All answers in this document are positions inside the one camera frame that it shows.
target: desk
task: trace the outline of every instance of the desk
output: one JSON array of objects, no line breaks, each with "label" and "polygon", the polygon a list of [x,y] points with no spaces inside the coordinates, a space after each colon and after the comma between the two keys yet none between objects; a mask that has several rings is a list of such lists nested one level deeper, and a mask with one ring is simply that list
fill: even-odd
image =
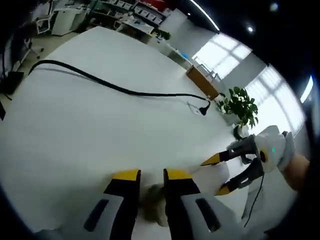
[{"label": "desk", "polygon": [[147,44],[150,39],[153,38],[151,35],[152,30],[154,29],[153,26],[150,25],[144,25],[144,24],[137,24],[135,23],[136,20],[134,21],[126,21],[124,22],[125,25],[134,28],[138,30],[140,33],[142,33],[142,36],[139,38],[140,42]]},{"label": "desk", "polygon": [[147,45],[157,49],[160,53],[170,58],[175,63],[179,64],[184,69],[188,70],[192,63],[186,59],[178,50],[174,49],[166,40],[159,40],[155,36],[146,42]]},{"label": "desk", "polygon": [[52,34],[57,36],[63,36],[76,30],[89,12],[87,9],[75,7],[56,8],[54,11],[58,14],[52,28]]},{"label": "desk", "polygon": [[[204,96],[166,56],[103,27],[75,36],[46,59],[134,91]],[[191,113],[186,101],[205,106],[199,99],[133,97],[68,73],[37,67],[0,122],[0,181],[33,231],[60,226],[87,190],[103,191],[115,172],[140,168],[142,186],[162,183],[164,168],[196,168],[234,140],[214,106],[206,116]],[[231,172],[242,171],[237,159],[229,164]],[[225,198],[240,216],[248,188],[238,192]],[[170,239],[168,228],[139,218],[132,239],[155,234]]]}]

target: black cable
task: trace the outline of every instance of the black cable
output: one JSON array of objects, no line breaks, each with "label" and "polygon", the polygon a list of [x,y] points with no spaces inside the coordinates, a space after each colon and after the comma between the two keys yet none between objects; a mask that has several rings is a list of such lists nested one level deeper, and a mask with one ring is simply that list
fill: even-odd
[{"label": "black cable", "polygon": [[10,101],[12,101],[12,98],[9,97],[7,94],[4,94],[6,96],[7,99],[9,99]]},{"label": "black cable", "polygon": [[210,107],[210,104],[211,102],[202,97],[202,96],[197,96],[197,95],[194,95],[194,94],[189,94],[189,93],[148,93],[148,92],[138,92],[138,91],[132,91],[132,90],[129,90],[129,89],[126,89],[126,88],[123,88],[123,87],[120,87],[120,86],[117,86],[115,84],[112,84],[108,81],[105,81],[105,80],[102,80],[101,78],[98,78],[96,76],[93,76],[85,71],[82,71],[74,66],[71,66],[69,64],[66,64],[64,62],[61,62],[61,61],[56,61],[56,60],[40,60],[38,61],[36,64],[34,64],[30,71],[29,71],[29,74],[39,65],[41,64],[53,64],[53,65],[58,65],[58,66],[61,66],[63,68],[66,68],[66,69],[69,69],[73,72],[76,72],[82,76],[85,76],[86,78],[88,79],[91,79],[95,82],[97,82],[98,84],[101,84],[103,86],[106,86],[108,88],[111,88],[111,89],[114,89],[116,91],[119,91],[121,93],[124,93],[124,94],[128,94],[128,95],[131,95],[131,96],[138,96],[138,97],[180,97],[180,96],[184,96],[184,97],[193,97],[193,98],[197,98],[197,99],[201,99],[201,100],[204,100],[204,101],[207,101],[208,102],[208,105],[206,107],[201,107],[199,108],[200,112],[202,113],[202,115],[206,115],[207,113],[207,110],[208,108]]},{"label": "black cable", "polygon": [[6,52],[6,45],[4,46],[4,50],[2,53],[2,77],[5,79],[6,76],[6,66],[5,66],[5,52]]},{"label": "black cable", "polygon": [[261,191],[262,183],[264,182],[264,178],[265,178],[265,174],[262,175],[262,179],[261,179],[261,184],[260,184],[259,190],[258,190],[258,192],[257,192],[257,194],[256,194],[256,196],[255,196],[255,199],[253,200],[253,203],[252,203],[252,206],[251,206],[251,209],[250,209],[250,212],[249,212],[249,217],[248,217],[248,220],[246,221],[246,223],[245,223],[245,225],[244,225],[244,228],[247,226],[247,224],[248,224],[248,222],[249,222],[249,220],[250,220],[251,213],[252,213],[252,210],[254,209],[254,205],[255,205],[255,203],[256,203],[256,201],[257,201],[257,198],[258,198],[258,196],[259,196],[259,193],[260,193],[260,191]]},{"label": "black cable", "polygon": [[54,4],[54,1],[53,0],[49,0],[48,15],[50,15],[52,13],[53,4]]}]

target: potted plant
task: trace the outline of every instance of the potted plant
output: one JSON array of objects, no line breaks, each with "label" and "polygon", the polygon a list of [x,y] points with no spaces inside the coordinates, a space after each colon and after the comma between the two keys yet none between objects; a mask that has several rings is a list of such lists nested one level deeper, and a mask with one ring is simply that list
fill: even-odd
[{"label": "potted plant", "polygon": [[155,28],[153,32],[157,34],[157,37],[160,40],[161,39],[169,40],[171,38],[170,32],[162,31],[161,29],[158,29],[158,28]]},{"label": "potted plant", "polygon": [[226,97],[225,94],[220,93],[223,100],[217,103],[217,107],[224,115],[235,115],[238,117],[237,122],[233,122],[234,124],[237,124],[233,133],[236,138],[241,138],[241,136],[238,135],[241,135],[240,133],[244,126],[249,124],[252,128],[259,122],[256,117],[258,114],[258,107],[254,104],[255,99],[250,98],[244,88],[235,86],[233,90],[229,89],[229,93],[230,98]]}]

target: ceiling light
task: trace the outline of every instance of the ceiling light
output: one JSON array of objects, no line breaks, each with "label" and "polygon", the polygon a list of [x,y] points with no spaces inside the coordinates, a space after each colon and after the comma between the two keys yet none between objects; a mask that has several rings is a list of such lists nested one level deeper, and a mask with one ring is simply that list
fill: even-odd
[{"label": "ceiling light", "polygon": [[279,7],[278,3],[274,2],[270,5],[270,11],[275,12],[278,10],[278,7]]},{"label": "ceiling light", "polygon": [[205,12],[205,10],[202,9],[202,7],[199,6],[198,3],[196,3],[194,0],[189,0],[190,2],[192,2],[208,19],[209,21],[212,23],[212,25],[215,27],[215,29],[217,29],[218,31],[220,31],[220,28],[217,26],[217,24],[212,20],[212,18]]},{"label": "ceiling light", "polygon": [[300,97],[301,103],[305,102],[305,100],[307,99],[308,95],[311,92],[313,85],[314,85],[314,80],[312,79],[312,76],[310,76],[308,84],[306,85],[305,90],[304,90],[302,96]]}]

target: office chair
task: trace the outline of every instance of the office chair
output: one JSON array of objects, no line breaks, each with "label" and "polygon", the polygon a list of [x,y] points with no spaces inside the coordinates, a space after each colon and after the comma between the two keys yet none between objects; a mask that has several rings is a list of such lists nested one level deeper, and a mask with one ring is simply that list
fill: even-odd
[{"label": "office chair", "polygon": [[[53,16],[53,0],[50,0],[48,14],[37,17],[35,19],[36,35],[40,35],[51,30],[50,22]],[[40,52],[43,52],[45,49],[42,46],[32,46],[32,44],[30,45],[28,42],[26,42],[25,44],[27,47],[29,47],[31,52],[35,53],[36,58],[40,59]]]}]

